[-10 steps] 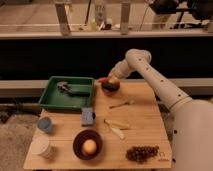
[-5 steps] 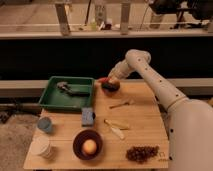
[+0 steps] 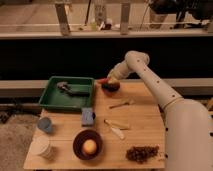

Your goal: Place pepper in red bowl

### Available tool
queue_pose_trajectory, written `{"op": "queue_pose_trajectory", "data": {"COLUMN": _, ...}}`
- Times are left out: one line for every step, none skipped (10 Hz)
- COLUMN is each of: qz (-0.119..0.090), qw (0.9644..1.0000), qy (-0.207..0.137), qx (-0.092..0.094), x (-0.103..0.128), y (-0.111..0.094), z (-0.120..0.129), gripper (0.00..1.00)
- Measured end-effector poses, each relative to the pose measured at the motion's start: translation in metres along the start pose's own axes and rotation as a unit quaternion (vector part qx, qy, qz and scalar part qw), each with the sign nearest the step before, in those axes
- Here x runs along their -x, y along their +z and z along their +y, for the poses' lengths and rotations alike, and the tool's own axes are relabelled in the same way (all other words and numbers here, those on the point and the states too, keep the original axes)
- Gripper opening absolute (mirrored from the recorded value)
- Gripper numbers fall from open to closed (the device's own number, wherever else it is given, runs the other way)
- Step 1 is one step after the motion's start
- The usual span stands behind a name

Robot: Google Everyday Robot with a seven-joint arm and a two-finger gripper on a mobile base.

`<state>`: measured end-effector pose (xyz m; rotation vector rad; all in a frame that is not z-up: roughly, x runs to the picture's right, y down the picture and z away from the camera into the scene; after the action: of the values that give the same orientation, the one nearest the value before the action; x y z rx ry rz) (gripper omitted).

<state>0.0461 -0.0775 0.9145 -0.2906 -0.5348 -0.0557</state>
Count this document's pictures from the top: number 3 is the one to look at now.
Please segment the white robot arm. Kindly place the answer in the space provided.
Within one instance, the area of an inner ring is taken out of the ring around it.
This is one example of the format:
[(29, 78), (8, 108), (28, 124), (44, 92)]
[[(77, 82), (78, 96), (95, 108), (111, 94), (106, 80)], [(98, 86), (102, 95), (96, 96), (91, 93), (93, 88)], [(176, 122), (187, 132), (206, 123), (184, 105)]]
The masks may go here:
[(128, 51), (108, 78), (125, 79), (136, 73), (166, 115), (165, 171), (213, 171), (213, 119), (200, 102), (186, 99), (149, 67), (149, 56)]

